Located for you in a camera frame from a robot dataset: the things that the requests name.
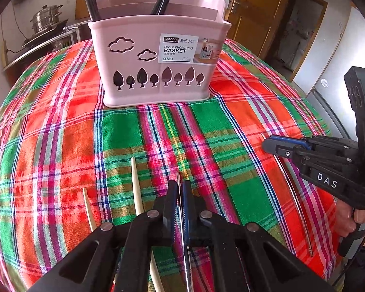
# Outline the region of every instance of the plaid tablecloth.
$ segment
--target plaid tablecloth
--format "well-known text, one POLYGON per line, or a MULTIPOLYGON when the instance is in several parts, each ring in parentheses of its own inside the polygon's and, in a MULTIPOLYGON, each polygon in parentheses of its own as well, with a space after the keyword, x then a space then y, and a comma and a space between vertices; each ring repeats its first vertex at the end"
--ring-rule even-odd
MULTIPOLYGON (((313 108, 265 63, 227 40, 204 102, 108 109, 92 41, 49 54, 20 77, 0 109, 0 280, 23 292, 89 233, 82 188, 96 222, 135 217, 130 159, 145 209, 180 170, 208 208, 255 221, 323 278, 335 267, 333 198, 297 176, 314 256, 261 133, 328 133, 313 108)), ((166 291, 184 291, 178 243, 156 248, 166 291)), ((196 292, 212 291, 206 249, 192 260, 196 292)))

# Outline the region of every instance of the stove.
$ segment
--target stove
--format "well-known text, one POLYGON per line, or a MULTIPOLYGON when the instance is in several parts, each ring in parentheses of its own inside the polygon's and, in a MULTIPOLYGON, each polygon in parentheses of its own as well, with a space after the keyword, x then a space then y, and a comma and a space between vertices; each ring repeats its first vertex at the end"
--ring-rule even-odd
POLYGON ((46 40, 49 40, 50 38, 62 34, 64 32, 64 28, 66 26, 67 21, 68 19, 46 27, 45 29, 26 39, 22 47, 32 48, 34 46, 43 43, 46 40))

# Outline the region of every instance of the cable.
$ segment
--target cable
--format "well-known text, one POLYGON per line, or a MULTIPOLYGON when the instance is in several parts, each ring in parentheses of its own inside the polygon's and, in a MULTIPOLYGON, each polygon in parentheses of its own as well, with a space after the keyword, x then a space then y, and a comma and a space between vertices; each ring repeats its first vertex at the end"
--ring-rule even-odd
POLYGON ((14 5, 12 5, 12 10, 14 11, 14 18, 15 18, 15 23, 16 26, 18 27, 19 32, 22 33, 22 35, 24 36, 25 39, 27 39, 27 37, 23 34, 23 32, 20 30, 19 25, 18 25, 18 21, 16 21, 16 14, 15 14, 15 9, 14 9, 14 5))
POLYGON ((0 14, 0 25, 1 25, 1 37, 3 38, 4 42, 4 32, 3 32, 3 13, 0 14))
POLYGON ((334 283, 332 284, 333 287, 335 287, 338 282, 340 281, 340 279, 343 277, 343 275, 345 274, 345 272, 347 270, 349 270, 350 266, 352 265, 352 263, 354 262, 355 260, 355 256, 357 256, 357 253, 360 251, 360 249, 364 246, 365 244, 365 237, 363 238, 362 242, 361 242, 361 245, 358 247, 356 253, 354 254, 354 257, 347 263, 347 265, 345 266, 345 268, 343 268, 341 274, 339 275, 339 277, 337 278, 337 280, 334 281, 334 283))
POLYGON ((21 50, 18 50, 17 52, 13 51, 13 50, 10 50, 10 49, 7 49, 7 52, 12 52, 13 54, 17 54, 18 52, 21 52, 23 49, 21 50))

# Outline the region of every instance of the tree cutout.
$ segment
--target tree cutout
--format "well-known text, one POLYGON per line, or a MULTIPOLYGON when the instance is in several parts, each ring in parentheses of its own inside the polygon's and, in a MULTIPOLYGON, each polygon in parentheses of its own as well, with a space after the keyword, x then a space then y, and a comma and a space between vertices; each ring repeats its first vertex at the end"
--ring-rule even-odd
POLYGON ((114 73, 114 85, 118 87, 118 91, 121 90, 122 85, 125 84, 125 81, 123 80, 123 76, 120 74, 119 71, 115 71, 114 73))
POLYGON ((126 83, 130 86, 129 89, 133 89, 133 84, 135 83, 134 77, 128 76, 126 79, 126 83))
POLYGON ((141 68, 138 72, 137 81, 140 83, 141 88, 145 87, 145 83, 147 83, 147 73, 143 68, 141 68))
POLYGON ((161 76, 161 80, 162 82, 164 82, 164 87, 169 86, 168 83, 171 81, 171 79, 172 79, 172 71, 170 70, 169 67, 166 67, 161 76))
POLYGON ((195 78, 195 69, 193 67, 189 68, 185 74, 184 80, 186 81, 186 85, 191 85, 191 81, 195 78))
POLYGON ((197 81, 197 85, 201 85, 200 83, 202 83, 204 81, 204 75, 201 73, 196 77, 196 81, 197 81))
POLYGON ((151 87, 156 87, 156 84, 158 83, 159 78, 158 76, 154 73, 151 77, 150 77, 150 82, 153 84, 151 87))
POLYGON ((178 73, 174 76, 174 81, 176 81, 176 85, 180 85, 180 81, 183 79, 183 75, 181 73, 178 73))

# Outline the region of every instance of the refrigerator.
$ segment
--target refrigerator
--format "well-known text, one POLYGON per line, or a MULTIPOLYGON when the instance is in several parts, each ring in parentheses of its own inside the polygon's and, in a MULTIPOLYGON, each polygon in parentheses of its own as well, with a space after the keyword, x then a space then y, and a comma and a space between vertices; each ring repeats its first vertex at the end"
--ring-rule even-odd
POLYGON ((343 79, 352 66, 365 68, 365 19, 356 8, 351 8, 342 39, 307 100, 327 123, 332 136, 357 141, 355 115, 343 79))

